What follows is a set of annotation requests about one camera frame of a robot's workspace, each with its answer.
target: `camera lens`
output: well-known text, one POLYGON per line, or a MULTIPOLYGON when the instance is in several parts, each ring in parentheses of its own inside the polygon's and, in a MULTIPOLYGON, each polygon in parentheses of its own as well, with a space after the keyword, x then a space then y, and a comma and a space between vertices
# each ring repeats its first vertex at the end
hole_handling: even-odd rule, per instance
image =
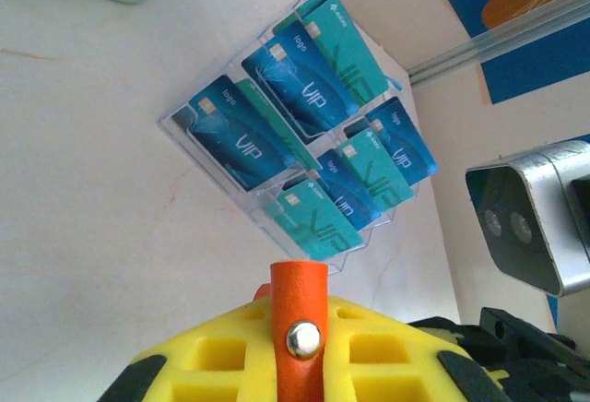
POLYGON ((510 223, 513 226, 514 234, 516 237, 524 243, 531 243, 533 240, 533 232, 531 231, 528 222, 523 218, 523 215, 519 213, 512 213, 510 215, 510 223))
POLYGON ((486 220, 488 229, 490 229, 493 235, 498 237, 502 236, 502 225, 496 214, 491 210, 486 210, 483 217, 486 220))

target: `blue poster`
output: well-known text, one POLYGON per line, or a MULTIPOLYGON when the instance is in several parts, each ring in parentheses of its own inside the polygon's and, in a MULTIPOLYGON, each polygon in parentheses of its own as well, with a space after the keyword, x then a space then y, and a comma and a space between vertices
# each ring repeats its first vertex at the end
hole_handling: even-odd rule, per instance
MULTIPOLYGON (((472 38, 553 0, 449 0, 472 38)), ((492 103, 590 71, 590 19, 482 64, 492 103)))

